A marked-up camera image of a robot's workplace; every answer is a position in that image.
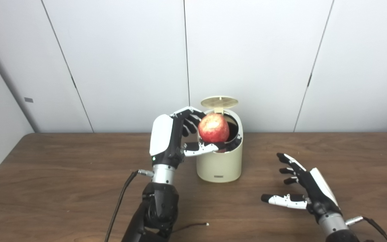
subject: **apple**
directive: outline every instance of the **apple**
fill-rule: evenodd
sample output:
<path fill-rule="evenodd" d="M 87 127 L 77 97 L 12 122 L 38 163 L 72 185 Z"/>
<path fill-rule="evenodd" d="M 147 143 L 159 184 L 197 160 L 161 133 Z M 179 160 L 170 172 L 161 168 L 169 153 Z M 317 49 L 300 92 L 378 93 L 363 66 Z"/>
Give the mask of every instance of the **apple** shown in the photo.
<path fill-rule="evenodd" d="M 225 142 L 229 137 L 228 122 L 219 113 L 209 113 L 201 119 L 198 132 L 205 142 Z"/>

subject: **trash can lid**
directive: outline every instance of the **trash can lid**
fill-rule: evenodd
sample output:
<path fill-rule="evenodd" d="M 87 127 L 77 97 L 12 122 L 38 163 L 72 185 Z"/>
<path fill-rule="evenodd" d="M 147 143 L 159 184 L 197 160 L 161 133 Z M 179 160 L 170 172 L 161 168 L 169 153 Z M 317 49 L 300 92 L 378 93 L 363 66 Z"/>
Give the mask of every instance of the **trash can lid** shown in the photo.
<path fill-rule="evenodd" d="M 211 96 L 201 101 L 202 106 L 214 109 L 217 113 L 223 113 L 223 109 L 229 109 L 237 104 L 237 99 L 224 95 Z"/>

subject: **wooden table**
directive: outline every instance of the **wooden table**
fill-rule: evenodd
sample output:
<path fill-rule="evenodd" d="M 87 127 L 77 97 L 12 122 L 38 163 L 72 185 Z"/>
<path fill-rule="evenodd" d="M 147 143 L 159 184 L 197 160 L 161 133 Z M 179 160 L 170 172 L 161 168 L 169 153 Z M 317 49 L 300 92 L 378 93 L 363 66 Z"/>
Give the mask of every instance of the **wooden table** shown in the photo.
<path fill-rule="evenodd" d="M 0 241 L 102 242 L 120 189 L 131 171 L 151 169 L 150 134 L 30 134 L 0 165 Z M 196 175 L 195 158 L 177 170 L 180 194 L 172 242 L 324 242 L 313 216 L 269 205 L 262 193 L 302 193 L 286 186 L 275 153 L 318 167 L 344 217 L 376 220 L 387 231 L 387 133 L 247 133 L 243 173 L 227 184 Z M 112 241 L 120 241 L 149 178 L 128 188 Z M 366 222 L 352 227 L 361 241 L 384 241 Z"/>

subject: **trash can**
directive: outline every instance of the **trash can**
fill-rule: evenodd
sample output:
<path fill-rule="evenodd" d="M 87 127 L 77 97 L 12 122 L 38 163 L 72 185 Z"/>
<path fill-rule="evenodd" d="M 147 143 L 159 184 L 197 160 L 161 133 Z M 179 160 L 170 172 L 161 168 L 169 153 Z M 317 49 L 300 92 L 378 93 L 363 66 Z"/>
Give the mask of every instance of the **trash can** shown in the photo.
<path fill-rule="evenodd" d="M 205 181 L 224 183 L 237 180 L 241 175 L 243 126 L 240 117 L 229 110 L 237 104 L 236 99 L 228 96 L 212 96 L 201 101 L 202 106 L 210 109 L 206 114 L 215 112 L 224 115 L 230 130 L 224 149 L 197 156 L 197 173 Z"/>

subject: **robotic hand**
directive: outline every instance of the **robotic hand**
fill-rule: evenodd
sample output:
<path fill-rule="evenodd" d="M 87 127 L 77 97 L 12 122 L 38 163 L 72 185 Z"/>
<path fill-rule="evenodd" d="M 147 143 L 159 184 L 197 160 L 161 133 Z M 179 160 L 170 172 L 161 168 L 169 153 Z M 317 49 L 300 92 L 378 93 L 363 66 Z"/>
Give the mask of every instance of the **robotic hand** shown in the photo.
<path fill-rule="evenodd" d="M 167 242 L 178 216 L 178 193 L 173 185 L 175 170 L 185 156 L 196 156 L 224 148 L 224 142 L 207 144 L 202 141 L 181 146 L 182 136 L 196 133 L 200 120 L 206 116 L 193 107 L 185 107 L 172 115 L 160 115 L 153 123 L 150 155 L 153 171 L 138 170 L 126 182 L 115 214 L 110 223 L 109 238 L 114 218 L 129 182 L 138 173 L 152 177 L 142 194 L 142 202 L 134 213 L 122 242 Z"/>
<path fill-rule="evenodd" d="M 263 194 L 261 200 L 274 205 L 288 208 L 307 209 L 316 218 L 327 237 L 326 242 L 359 242 L 348 226 L 362 221 L 363 217 L 355 217 L 344 221 L 337 200 L 317 168 L 307 171 L 298 161 L 289 155 L 277 153 L 278 159 L 291 168 L 281 168 L 280 173 L 292 174 L 285 179 L 286 185 L 299 183 L 308 197 L 302 194 L 287 194 L 286 196 Z"/>

